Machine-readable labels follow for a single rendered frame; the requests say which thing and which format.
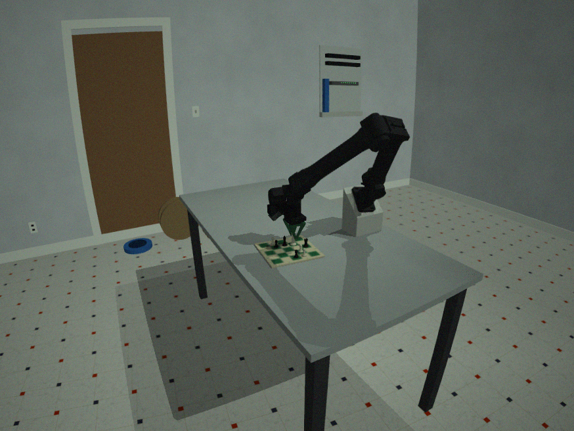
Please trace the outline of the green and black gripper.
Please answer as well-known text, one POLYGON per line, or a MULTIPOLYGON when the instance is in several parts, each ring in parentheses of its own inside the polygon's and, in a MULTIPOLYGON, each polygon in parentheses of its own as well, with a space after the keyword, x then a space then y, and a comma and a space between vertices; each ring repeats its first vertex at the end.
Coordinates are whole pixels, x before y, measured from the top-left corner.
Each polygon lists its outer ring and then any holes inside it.
POLYGON ((293 237, 294 239, 298 239, 301 231, 303 230, 303 228, 305 227, 305 222, 306 221, 306 217, 301 213, 301 202, 300 203, 295 203, 295 205, 297 205, 297 217, 294 218, 287 218, 284 214, 284 223, 290 233, 290 235, 293 237), (295 234, 296 228, 300 226, 299 231, 297 233, 297 235, 295 234))

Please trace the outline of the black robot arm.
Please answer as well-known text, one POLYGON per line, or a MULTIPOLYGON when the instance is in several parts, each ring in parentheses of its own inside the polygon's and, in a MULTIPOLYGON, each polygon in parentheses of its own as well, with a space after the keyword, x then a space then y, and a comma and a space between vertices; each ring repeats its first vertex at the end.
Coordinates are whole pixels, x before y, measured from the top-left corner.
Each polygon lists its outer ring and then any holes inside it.
POLYGON ((362 120, 358 132, 340 146, 313 165, 290 176, 289 185, 270 189, 267 205, 269 217, 273 221, 282 214, 289 219, 297 217, 295 203, 300 203, 322 178, 369 148, 378 152, 377 157, 373 167, 362 175, 361 184, 364 187, 353 187, 352 193, 359 212, 373 212, 376 209, 375 200, 386 195, 384 183, 397 151, 410 138, 402 119, 377 114, 372 113, 362 120))

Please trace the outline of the green and cream chessboard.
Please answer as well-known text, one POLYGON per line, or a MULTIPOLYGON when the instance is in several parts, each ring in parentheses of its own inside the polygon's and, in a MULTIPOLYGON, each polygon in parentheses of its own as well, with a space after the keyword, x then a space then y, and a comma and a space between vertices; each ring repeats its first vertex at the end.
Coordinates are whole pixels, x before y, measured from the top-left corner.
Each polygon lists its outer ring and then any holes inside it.
POLYGON ((255 243, 255 247, 259 250, 261 255, 265 258, 267 263, 271 266, 271 268, 281 267, 285 265, 290 265, 294 263, 300 263, 303 261, 315 260, 319 258, 324 258, 325 255, 319 251, 314 245, 312 245, 309 241, 307 241, 307 245, 309 247, 305 248, 303 245, 305 244, 304 239, 306 239, 303 235, 300 235, 298 239, 295 239, 295 246, 291 246, 290 243, 292 242, 292 237, 286 238, 287 246, 282 246, 284 240, 283 238, 277 239, 278 248, 274 248, 275 245, 271 245, 272 241, 266 242, 259 242, 255 243), (302 250, 305 248, 305 253, 307 256, 303 257, 302 253, 298 252, 299 258, 294 258, 295 250, 300 249, 299 245, 302 245, 302 250))

